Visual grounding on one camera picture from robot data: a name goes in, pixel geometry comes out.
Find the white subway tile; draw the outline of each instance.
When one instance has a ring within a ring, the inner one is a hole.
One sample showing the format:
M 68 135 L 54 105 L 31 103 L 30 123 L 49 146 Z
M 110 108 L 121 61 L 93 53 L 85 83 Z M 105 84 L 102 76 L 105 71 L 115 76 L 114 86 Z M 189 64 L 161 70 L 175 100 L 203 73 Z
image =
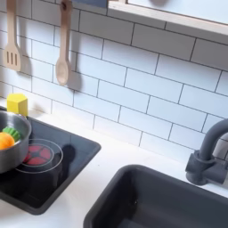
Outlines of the white subway tile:
M 77 110 L 68 105 L 53 101 L 53 113 L 59 119 L 68 123 L 81 125 L 92 129 L 94 125 L 94 115 L 86 111 Z
M 163 20 L 156 20 L 153 18 L 143 17 L 143 16 L 139 16 L 136 14 L 121 12 L 121 11 L 113 10 L 113 9 L 108 10 L 108 15 L 113 18 L 128 20 L 128 21 L 139 23 L 139 24 L 159 28 L 159 29 L 163 29 L 166 25 L 166 22 Z
M 7 0 L 0 1 L 0 11 L 6 12 L 6 1 Z M 16 9 L 17 15 L 31 18 L 31 0 L 17 0 Z
M 202 132 L 206 133 L 213 125 L 215 125 L 221 120 L 223 120 L 223 118 L 208 115 Z
M 55 28 L 54 44 L 60 46 L 60 29 Z M 77 53 L 84 53 L 95 58 L 102 57 L 103 39 L 92 37 L 87 34 L 70 31 L 69 49 Z
M 55 70 L 53 74 L 54 74 L 53 82 L 56 84 L 59 84 L 55 76 Z M 69 74 L 69 80 L 68 80 L 68 83 L 66 84 L 66 87 L 77 90 L 79 92 L 83 92 L 85 94 L 96 96 L 97 89 L 98 89 L 98 79 L 89 77 L 86 75 L 78 74 L 72 71 Z
M 228 97 L 185 85 L 180 103 L 222 118 L 228 118 Z
M 192 37 L 216 41 L 218 43 L 228 45 L 228 40 L 226 35 L 222 35 L 215 32 L 209 32 L 203 29 L 191 28 L 188 26 L 178 25 L 178 24 L 168 22 L 166 25 L 166 30 L 182 33 Z
M 7 98 L 7 96 L 11 93 L 12 93 L 12 86 L 0 82 L 0 97 Z
M 102 58 L 106 61 L 115 62 L 151 74 L 155 72 L 158 61 L 158 55 L 156 53 L 108 40 L 104 41 Z
M 171 123 L 122 107 L 119 123 L 167 139 Z
M 202 130 L 206 119 L 206 113 L 192 110 L 172 102 L 166 102 L 155 97 L 150 98 L 147 113 L 198 131 Z
M 128 69 L 125 87 L 157 96 L 171 102 L 178 102 L 183 85 L 134 69 Z
M 28 106 L 33 110 L 43 111 L 47 114 L 51 114 L 52 101 L 43 96 L 33 94 L 23 89 L 13 88 L 14 94 L 24 94 L 28 98 Z
M 118 120 L 119 105 L 103 101 L 90 95 L 75 92 L 74 107 L 104 118 L 115 121 Z
M 139 145 L 141 138 L 141 131 L 100 117 L 95 117 L 94 130 L 136 146 Z
M 182 163 L 187 163 L 191 153 L 194 152 L 192 149 L 146 133 L 142 133 L 140 147 L 171 159 L 178 160 Z
M 35 20 L 17 18 L 17 34 L 53 45 L 54 26 Z
M 73 104 L 74 93 L 71 89 L 44 81 L 42 79 L 32 78 L 32 92 L 44 97 L 62 102 L 68 105 Z
M 195 38 L 150 28 L 134 26 L 133 46 L 189 60 Z
M 43 80 L 53 81 L 53 65 L 22 57 L 21 72 L 30 76 L 39 77 Z
M 217 85 L 216 92 L 219 94 L 224 94 L 228 96 L 227 88 L 228 88 L 228 72 L 223 72 L 220 77 L 219 83 Z
M 7 32 L 7 17 L 5 12 L 0 12 L 0 30 Z
M 149 95 L 100 81 L 98 97 L 133 110 L 146 112 Z
M 210 67 L 228 70 L 228 46 L 197 39 L 191 60 Z
M 183 146 L 199 150 L 205 135 L 183 126 L 173 125 L 169 140 Z
M 7 33 L 0 31 L 0 48 L 5 48 L 8 43 Z M 17 43 L 20 48 L 21 54 L 31 57 L 31 40 L 17 36 Z
M 203 133 L 195 132 L 182 126 L 173 125 L 169 140 L 193 148 L 194 150 L 199 150 L 204 137 L 205 135 Z M 227 147 L 228 142 L 219 140 L 213 155 L 217 158 L 224 159 L 227 153 Z
M 99 13 L 99 14 L 103 14 L 103 15 L 106 15 L 106 12 L 107 12 L 107 10 L 105 8 L 92 6 L 90 4 L 81 4 L 81 3 L 78 3 L 78 2 L 73 2 L 73 7 L 77 8 L 79 10 L 95 12 L 95 13 Z
M 130 45 L 133 25 L 131 22 L 82 11 L 79 29 L 90 35 Z
M 60 56 L 60 48 L 52 45 L 43 44 L 37 41 L 32 41 L 32 57 L 34 59 L 45 61 L 55 65 Z M 69 61 L 71 69 L 76 67 L 76 53 L 69 52 Z
M 0 67 L 0 81 L 31 91 L 31 76 Z
M 125 67 L 83 54 L 77 55 L 77 72 L 121 86 L 124 85 L 126 76 Z
M 61 9 L 57 4 L 33 0 L 32 18 L 52 25 L 61 25 Z M 71 29 L 78 30 L 79 10 L 71 12 Z
M 160 55 L 156 75 L 215 91 L 221 71 Z

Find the countertop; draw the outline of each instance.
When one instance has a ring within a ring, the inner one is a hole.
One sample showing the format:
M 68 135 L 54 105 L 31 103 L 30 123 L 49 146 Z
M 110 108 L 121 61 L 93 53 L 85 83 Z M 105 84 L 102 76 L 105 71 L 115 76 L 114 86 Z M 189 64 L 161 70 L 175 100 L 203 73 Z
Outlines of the countertop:
M 0 106 L 5 99 L 0 98 Z M 52 115 L 29 110 L 28 115 L 73 134 L 98 142 L 102 149 L 63 194 L 41 216 L 33 216 L 0 200 L 0 227 L 3 228 L 83 228 L 84 218 L 110 179 L 123 166 L 139 164 L 187 182 L 186 164 L 116 141 L 103 134 L 60 121 Z M 228 198 L 228 179 L 223 186 L 209 183 L 202 188 Z

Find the wooden spatula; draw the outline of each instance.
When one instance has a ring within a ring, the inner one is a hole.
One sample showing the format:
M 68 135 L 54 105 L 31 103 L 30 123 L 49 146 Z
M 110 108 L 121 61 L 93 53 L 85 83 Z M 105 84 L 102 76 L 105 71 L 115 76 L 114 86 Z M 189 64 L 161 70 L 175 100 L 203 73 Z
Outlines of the wooden spatula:
M 4 65 L 9 69 L 20 71 L 20 48 L 17 45 L 16 0 L 7 0 L 8 45 L 4 49 Z
M 60 85 L 65 86 L 68 82 L 71 67 L 69 63 L 69 26 L 72 3 L 69 0 L 61 2 L 61 50 L 60 58 L 56 63 L 56 77 Z

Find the cooking pot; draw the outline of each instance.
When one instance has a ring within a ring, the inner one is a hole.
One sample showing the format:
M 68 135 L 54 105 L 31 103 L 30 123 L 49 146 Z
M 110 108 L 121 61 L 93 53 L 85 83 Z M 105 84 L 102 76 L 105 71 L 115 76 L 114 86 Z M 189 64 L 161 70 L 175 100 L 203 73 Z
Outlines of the cooking pot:
M 20 165 L 29 151 L 29 136 L 31 124 L 21 115 L 7 111 L 0 111 L 0 132 L 5 127 L 13 127 L 20 133 L 20 140 L 12 147 L 0 150 L 0 174 Z

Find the black sink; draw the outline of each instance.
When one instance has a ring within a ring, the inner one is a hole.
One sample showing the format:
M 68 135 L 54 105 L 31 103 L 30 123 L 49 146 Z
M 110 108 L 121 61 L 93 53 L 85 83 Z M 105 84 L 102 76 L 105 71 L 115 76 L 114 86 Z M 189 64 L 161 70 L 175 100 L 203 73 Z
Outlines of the black sink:
M 227 228 L 228 199 L 141 166 L 121 168 L 84 228 Z

